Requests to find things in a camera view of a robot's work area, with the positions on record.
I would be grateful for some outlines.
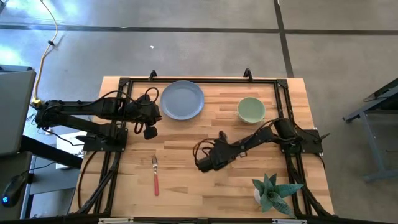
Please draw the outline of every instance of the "green bowl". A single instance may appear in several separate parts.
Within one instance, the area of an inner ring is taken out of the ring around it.
[[[243,98],[238,104],[239,117],[248,124],[262,121],[266,115],[266,107],[254,97]]]

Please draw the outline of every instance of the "red fork handle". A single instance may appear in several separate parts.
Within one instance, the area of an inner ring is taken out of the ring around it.
[[[159,181],[157,180],[157,174],[155,174],[155,195],[159,195]]]

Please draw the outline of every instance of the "yellow cable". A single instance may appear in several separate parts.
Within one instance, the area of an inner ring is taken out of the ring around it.
[[[50,9],[48,9],[48,7],[44,4],[43,0],[40,0],[40,2],[43,4],[43,6],[46,8],[46,10],[48,10],[48,12],[50,13],[52,19],[54,20],[54,23],[55,23],[55,35],[54,35],[54,37],[53,37],[52,40],[51,40],[51,42],[54,42],[55,38],[56,38],[57,35],[58,35],[58,24],[57,24],[57,22],[56,22],[54,16],[52,15]],[[47,56],[47,52],[49,51],[50,46],[51,46],[50,44],[47,46],[47,48],[45,49],[45,51],[44,51],[44,53],[43,53],[42,59],[40,60],[39,72],[38,72],[38,74],[37,74],[37,79],[36,79],[35,85],[33,86],[33,99],[32,99],[32,103],[35,104],[35,105],[41,103],[41,100],[38,99],[38,97],[37,97],[37,86],[39,85],[40,77],[42,76],[44,58]]]

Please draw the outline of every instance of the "desk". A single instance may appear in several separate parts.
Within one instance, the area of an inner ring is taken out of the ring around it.
[[[120,77],[104,77],[99,95],[117,90],[119,79]],[[296,123],[304,129],[313,128],[304,80],[287,80]],[[161,94],[168,84],[134,83],[132,97],[139,97],[152,86],[157,87]],[[277,173],[277,184],[289,183],[284,155],[278,145],[262,144],[249,150],[247,157],[239,158],[217,172],[211,171],[206,174],[196,168],[192,156],[192,147],[198,141],[217,138],[220,130],[227,134],[229,142],[234,142],[257,129],[258,125],[245,124],[236,114],[237,104],[245,96],[257,97],[265,104],[266,120],[276,118],[274,87],[250,83],[199,83],[199,86],[205,94],[205,106],[195,118],[189,121],[175,121],[162,113],[164,119],[156,124],[159,135],[149,141],[144,139],[142,133],[134,134],[133,124],[127,125],[129,138],[120,161],[111,216],[286,217],[274,208],[266,213],[261,212],[261,208],[254,201],[254,187],[251,181],[262,180],[264,173],[269,176]],[[150,96],[153,99],[155,95],[150,93]],[[154,195],[154,176],[150,158],[153,154],[156,154],[159,162],[158,197]],[[88,164],[81,185],[82,203],[98,185],[103,157],[104,153],[99,152]],[[303,154],[302,157],[308,187],[324,208],[333,213],[322,162],[314,155]],[[101,211],[106,203],[107,189],[104,192]],[[76,195],[71,212],[77,210]],[[298,198],[303,210],[300,192]],[[290,197],[285,198],[285,201],[292,206]]]

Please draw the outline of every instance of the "concrete floor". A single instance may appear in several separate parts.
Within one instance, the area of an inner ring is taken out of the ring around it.
[[[277,29],[272,0],[45,1],[61,24],[139,27]],[[397,30],[393,0],[280,0],[286,29]],[[0,24],[51,24],[39,1],[8,0]],[[38,68],[52,31],[0,30],[0,64]],[[105,75],[286,77],[279,34],[65,32],[45,61],[44,100],[94,100]],[[335,213],[395,223],[398,179],[366,184],[376,166],[360,121],[341,118],[397,77],[396,35],[287,35],[294,77],[304,78],[314,123],[321,133]],[[57,128],[56,132],[71,130]],[[53,137],[25,133],[46,143]],[[398,160],[398,154],[390,159]]]

